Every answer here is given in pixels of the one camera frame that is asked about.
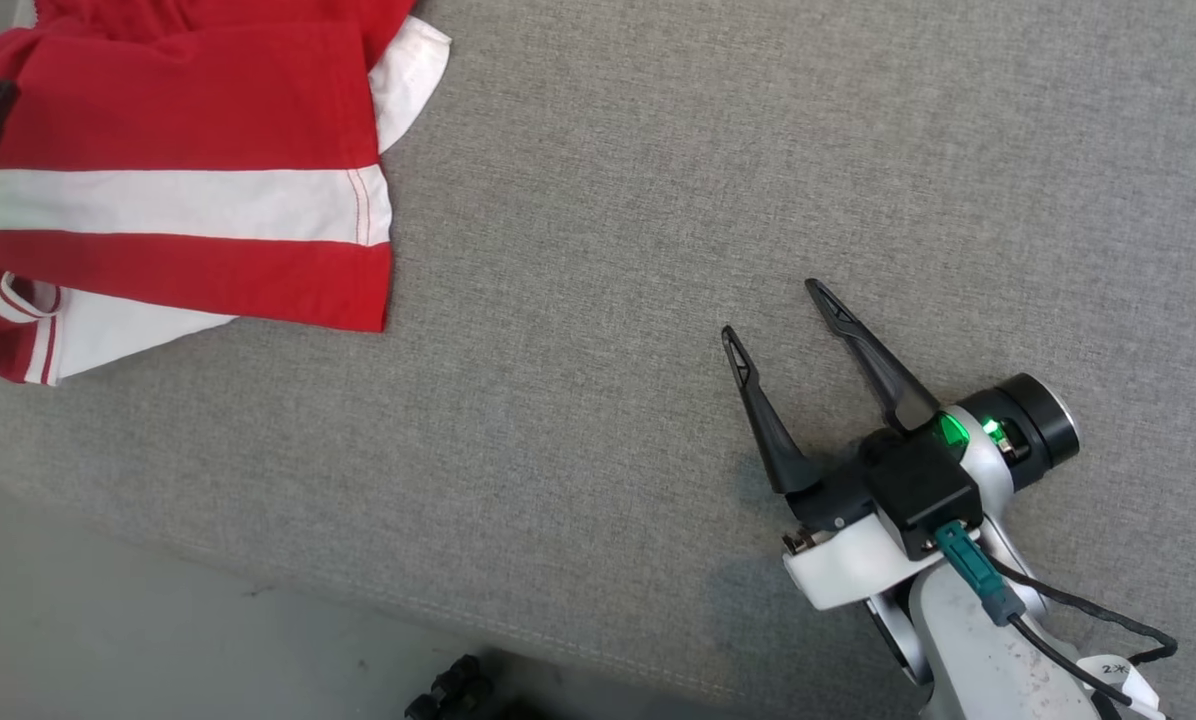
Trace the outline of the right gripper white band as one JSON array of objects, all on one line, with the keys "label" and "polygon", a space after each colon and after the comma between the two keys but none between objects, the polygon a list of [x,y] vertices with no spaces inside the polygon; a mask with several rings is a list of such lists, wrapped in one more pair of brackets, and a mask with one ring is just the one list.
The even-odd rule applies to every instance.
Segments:
[{"label": "right gripper white band", "polygon": [[[787,553],[797,587],[819,610],[898,587],[941,559],[935,533],[950,521],[960,521],[1006,570],[1026,573],[999,519],[1017,492],[1078,454],[1081,433],[1069,407],[1045,383],[1019,374],[940,410],[940,401],[826,283],[808,277],[805,288],[858,361],[883,425],[919,432],[868,439],[840,469],[848,488],[864,496],[866,515],[812,550]],[[807,492],[819,482],[820,466],[787,432],[736,329],[725,325],[721,341],[771,492]]]}]

